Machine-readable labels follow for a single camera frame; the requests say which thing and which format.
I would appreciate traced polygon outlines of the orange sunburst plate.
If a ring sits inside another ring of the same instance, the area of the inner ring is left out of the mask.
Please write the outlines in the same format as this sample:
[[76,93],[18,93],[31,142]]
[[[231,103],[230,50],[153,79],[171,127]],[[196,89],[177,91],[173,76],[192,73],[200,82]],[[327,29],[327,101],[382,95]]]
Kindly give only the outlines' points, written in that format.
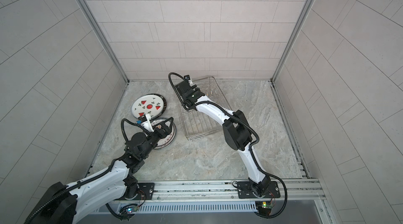
[[154,149],[167,147],[176,137],[176,125],[173,118],[145,120],[140,125],[146,130],[146,135],[151,139]]

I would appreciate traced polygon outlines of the dark striped rim plate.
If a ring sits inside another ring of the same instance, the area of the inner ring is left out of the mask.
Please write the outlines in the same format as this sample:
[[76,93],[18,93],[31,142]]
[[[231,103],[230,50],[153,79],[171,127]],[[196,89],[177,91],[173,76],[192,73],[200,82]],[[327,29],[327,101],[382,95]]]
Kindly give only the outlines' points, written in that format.
[[158,117],[162,116],[163,113],[166,111],[166,108],[167,108],[167,100],[165,99],[165,97],[163,97],[162,95],[157,94],[157,93],[151,93],[151,95],[153,95],[153,96],[155,96],[155,97],[159,97],[159,98],[161,98],[162,101],[163,101],[163,108],[162,108],[162,110],[159,112],[158,115],[155,115],[155,116],[152,116],[152,117],[151,117],[151,119],[154,120],[154,119],[157,119]]

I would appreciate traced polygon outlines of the white watermelon plate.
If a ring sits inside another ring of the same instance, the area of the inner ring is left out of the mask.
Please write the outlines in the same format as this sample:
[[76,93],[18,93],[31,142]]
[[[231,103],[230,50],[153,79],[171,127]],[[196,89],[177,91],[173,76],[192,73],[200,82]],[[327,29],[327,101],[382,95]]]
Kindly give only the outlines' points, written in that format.
[[161,98],[147,94],[134,101],[131,112],[138,119],[143,114],[149,114],[150,117],[158,115],[162,108],[163,101]]

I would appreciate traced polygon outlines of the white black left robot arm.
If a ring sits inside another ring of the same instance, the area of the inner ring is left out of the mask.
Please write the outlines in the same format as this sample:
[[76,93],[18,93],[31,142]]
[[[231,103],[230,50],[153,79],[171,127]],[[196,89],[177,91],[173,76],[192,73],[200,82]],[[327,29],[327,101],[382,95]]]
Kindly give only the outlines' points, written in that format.
[[123,196],[134,198],[139,190],[134,174],[144,165],[160,140],[174,127],[168,118],[152,125],[148,115],[134,123],[121,120],[124,154],[93,175],[64,185],[50,186],[25,220],[27,224],[76,224],[101,206]]

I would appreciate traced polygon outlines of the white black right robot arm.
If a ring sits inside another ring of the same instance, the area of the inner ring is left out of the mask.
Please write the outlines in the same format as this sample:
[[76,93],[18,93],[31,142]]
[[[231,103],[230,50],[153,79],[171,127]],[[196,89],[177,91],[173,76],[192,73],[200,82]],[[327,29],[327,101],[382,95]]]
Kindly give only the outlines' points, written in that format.
[[253,148],[253,145],[259,142],[259,136],[249,126],[243,112],[221,107],[190,80],[183,79],[178,84],[170,81],[170,84],[185,110],[201,112],[222,126],[227,145],[241,156],[255,196],[263,197],[268,194],[270,175],[260,166]]

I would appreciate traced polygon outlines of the left green circuit board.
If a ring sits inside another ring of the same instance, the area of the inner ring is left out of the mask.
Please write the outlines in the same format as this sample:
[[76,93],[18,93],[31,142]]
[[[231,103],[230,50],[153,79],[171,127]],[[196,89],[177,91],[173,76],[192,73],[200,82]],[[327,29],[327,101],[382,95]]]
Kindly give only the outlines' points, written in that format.
[[120,213],[123,215],[134,215],[139,210],[138,204],[128,204],[121,208]]

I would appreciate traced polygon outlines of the green circuit board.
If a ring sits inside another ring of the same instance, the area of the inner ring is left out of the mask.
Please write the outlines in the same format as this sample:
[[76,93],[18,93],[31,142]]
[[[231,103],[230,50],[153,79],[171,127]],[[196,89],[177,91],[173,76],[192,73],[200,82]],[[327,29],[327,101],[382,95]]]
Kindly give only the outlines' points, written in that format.
[[274,208],[272,201],[270,202],[255,202],[257,214],[268,218]]
[[128,204],[121,208],[120,213],[123,215],[134,215],[139,210],[138,204]]

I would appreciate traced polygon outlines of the right green circuit board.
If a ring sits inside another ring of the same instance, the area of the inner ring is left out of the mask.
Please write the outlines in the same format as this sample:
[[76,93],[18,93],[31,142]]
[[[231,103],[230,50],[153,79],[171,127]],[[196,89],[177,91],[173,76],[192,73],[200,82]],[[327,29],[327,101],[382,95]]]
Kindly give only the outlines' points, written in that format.
[[255,202],[257,214],[268,218],[274,208],[272,201],[270,202]]

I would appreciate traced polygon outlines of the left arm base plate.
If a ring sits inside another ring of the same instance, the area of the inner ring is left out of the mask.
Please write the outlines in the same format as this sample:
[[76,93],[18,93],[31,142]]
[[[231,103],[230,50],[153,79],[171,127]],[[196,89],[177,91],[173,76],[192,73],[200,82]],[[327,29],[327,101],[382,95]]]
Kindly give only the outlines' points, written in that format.
[[130,185],[123,197],[125,200],[151,200],[154,186],[154,183],[136,183]]

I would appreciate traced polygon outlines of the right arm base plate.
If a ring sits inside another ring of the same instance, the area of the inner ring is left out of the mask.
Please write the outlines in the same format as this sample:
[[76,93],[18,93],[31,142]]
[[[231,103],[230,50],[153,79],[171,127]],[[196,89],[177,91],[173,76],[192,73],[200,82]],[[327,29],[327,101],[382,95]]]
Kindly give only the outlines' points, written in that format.
[[276,181],[271,181],[269,183],[268,189],[262,196],[258,196],[253,192],[250,181],[237,182],[237,189],[238,189],[238,197],[240,199],[260,199],[260,198],[272,199],[281,197],[279,186]]

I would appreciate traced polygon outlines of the aluminium front rail frame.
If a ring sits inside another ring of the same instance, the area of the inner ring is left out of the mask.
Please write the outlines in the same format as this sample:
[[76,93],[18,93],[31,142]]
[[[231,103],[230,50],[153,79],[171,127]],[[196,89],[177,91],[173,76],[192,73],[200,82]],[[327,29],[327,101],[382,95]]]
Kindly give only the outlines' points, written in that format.
[[272,199],[240,199],[237,189],[239,181],[247,180],[142,182],[155,184],[151,200],[125,200],[121,197],[108,204],[117,214],[128,204],[138,204],[136,215],[250,212],[252,216],[259,217],[255,202],[272,201],[273,215],[286,205],[278,220],[295,217],[309,223],[335,223],[322,186],[316,179],[272,179],[278,183],[281,194],[280,198]]

